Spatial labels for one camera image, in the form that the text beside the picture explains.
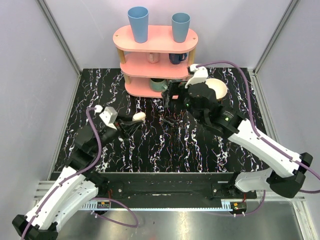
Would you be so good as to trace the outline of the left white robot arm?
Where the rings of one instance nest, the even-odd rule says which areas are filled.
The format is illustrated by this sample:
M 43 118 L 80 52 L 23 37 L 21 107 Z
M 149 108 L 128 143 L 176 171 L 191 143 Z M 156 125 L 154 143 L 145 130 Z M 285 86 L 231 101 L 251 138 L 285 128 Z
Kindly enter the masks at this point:
M 25 215 L 18 214 L 12 225 L 22 240 L 55 240 L 64 224 L 87 202 L 104 199 L 110 193 L 108 179 L 94 171 L 103 147 L 116 138 L 130 138 L 145 121 L 144 112 L 132 116 L 100 113 L 105 127 L 97 130 L 91 114 L 79 128 L 74 150 L 58 179 L 43 198 Z

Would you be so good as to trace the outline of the cream earbud charging case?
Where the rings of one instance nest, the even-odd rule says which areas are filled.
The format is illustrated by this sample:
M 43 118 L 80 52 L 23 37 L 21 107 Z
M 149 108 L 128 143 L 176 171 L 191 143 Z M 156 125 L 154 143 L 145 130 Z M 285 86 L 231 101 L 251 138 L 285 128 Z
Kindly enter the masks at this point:
M 144 121 L 146 119 L 146 114 L 144 112 L 138 112 L 133 115 L 133 121 Z

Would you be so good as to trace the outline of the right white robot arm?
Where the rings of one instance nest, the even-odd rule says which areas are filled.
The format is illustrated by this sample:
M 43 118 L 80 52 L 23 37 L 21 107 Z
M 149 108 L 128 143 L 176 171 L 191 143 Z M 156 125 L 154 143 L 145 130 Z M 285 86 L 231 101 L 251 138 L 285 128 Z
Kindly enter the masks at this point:
M 245 148 L 268 165 L 265 170 L 235 173 L 227 185 L 230 197 L 272 190 L 282 197 L 294 198 L 306 179 L 306 169 L 300 164 L 309 167 L 313 157 L 283 147 L 257 130 L 242 114 L 222 105 L 226 94 L 225 83 L 209 78 L 196 84 L 171 82 L 161 96 L 164 107 L 188 111 L 204 129 Z

